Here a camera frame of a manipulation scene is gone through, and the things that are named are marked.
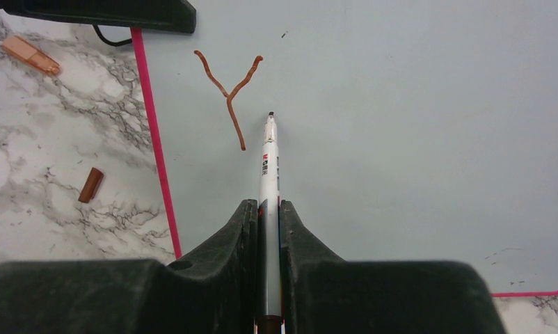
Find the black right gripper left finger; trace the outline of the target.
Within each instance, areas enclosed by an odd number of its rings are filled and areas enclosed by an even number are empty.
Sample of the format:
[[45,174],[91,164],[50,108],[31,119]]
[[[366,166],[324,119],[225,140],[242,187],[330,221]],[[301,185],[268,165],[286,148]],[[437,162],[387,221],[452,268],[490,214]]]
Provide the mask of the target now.
[[0,333],[252,333],[257,203],[170,264],[0,264]]

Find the white whiteboard marker pen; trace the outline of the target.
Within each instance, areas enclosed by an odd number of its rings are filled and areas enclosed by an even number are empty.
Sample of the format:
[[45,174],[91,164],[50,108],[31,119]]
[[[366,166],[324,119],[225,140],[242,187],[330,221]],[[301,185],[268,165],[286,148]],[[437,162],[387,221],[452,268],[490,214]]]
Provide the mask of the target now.
[[260,155],[255,324],[258,333],[281,333],[278,128],[274,112],[264,125]]

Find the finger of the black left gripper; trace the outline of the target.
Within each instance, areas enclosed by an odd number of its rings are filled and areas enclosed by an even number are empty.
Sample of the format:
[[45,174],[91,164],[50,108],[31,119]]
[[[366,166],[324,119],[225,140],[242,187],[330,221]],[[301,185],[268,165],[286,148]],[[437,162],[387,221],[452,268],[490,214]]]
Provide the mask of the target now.
[[196,9],[180,0],[0,0],[10,15],[192,34]]

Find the pink framed whiteboard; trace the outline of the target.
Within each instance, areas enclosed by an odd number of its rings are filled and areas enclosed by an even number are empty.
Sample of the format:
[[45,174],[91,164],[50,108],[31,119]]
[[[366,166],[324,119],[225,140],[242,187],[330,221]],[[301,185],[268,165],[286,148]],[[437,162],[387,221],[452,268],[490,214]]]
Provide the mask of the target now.
[[134,32],[173,243],[259,193],[347,260],[454,260],[558,292],[558,1],[194,1]]

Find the red marker cap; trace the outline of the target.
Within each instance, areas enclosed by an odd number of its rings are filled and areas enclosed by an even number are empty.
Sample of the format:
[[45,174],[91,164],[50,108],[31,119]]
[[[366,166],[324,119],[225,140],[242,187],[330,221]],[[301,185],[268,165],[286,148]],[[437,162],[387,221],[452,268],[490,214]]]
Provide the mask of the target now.
[[79,194],[78,201],[82,203],[89,203],[95,197],[103,178],[103,172],[95,167],[92,167]]

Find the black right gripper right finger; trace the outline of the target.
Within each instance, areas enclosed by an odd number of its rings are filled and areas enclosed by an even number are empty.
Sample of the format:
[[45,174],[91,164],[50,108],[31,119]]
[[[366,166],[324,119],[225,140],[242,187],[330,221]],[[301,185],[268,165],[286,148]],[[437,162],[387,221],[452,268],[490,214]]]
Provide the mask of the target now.
[[453,261],[346,261],[280,205],[288,333],[503,333],[486,283]]

